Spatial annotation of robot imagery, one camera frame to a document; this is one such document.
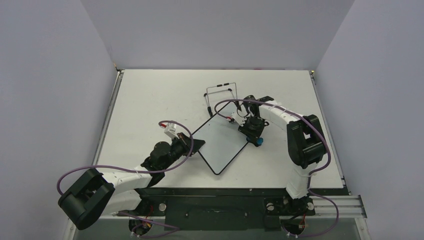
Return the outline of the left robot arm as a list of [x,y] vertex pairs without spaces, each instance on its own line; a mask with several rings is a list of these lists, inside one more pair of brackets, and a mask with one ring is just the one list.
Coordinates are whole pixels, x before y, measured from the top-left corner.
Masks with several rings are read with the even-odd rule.
[[58,205],[78,230],[87,229],[103,214],[130,210],[143,215],[149,201],[136,190],[156,185],[174,162],[197,153],[205,143],[180,132],[171,143],[156,143],[144,162],[130,172],[101,173],[90,167],[60,195]]

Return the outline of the blue whiteboard eraser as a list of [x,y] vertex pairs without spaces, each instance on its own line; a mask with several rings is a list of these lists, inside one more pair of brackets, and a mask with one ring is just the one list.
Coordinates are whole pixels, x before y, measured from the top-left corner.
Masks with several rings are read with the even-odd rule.
[[259,137],[256,139],[256,141],[253,143],[256,147],[260,147],[264,142],[264,139],[262,137]]

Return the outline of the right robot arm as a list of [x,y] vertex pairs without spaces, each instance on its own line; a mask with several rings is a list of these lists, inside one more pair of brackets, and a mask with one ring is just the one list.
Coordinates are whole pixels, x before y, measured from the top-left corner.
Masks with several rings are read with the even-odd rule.
[[328,152],[320,120],[315,115],[300,115],[279,105],[272,97],[255,99],[249,95],[235,102],[236,111],[231,115],[239,125],[238,131],[246,136],[247,142],[259,147],[261,137],[269,124],[286,132],[288,155],[293,163],[285,190],[288,196],[282,199],[283,209],[294,214],[302,207],[308,196],[311,172]]

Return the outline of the small whiteboard black frame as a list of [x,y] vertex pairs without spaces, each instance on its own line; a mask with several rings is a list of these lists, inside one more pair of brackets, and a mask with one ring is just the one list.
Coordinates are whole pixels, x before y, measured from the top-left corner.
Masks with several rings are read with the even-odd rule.
[[198,153],[215,175],[220,175],[248,144],[247,137],[238,131],[238,123],[221,117],[235,111],[234,104],[225,104],[193,134],[195,139],[205,141]]

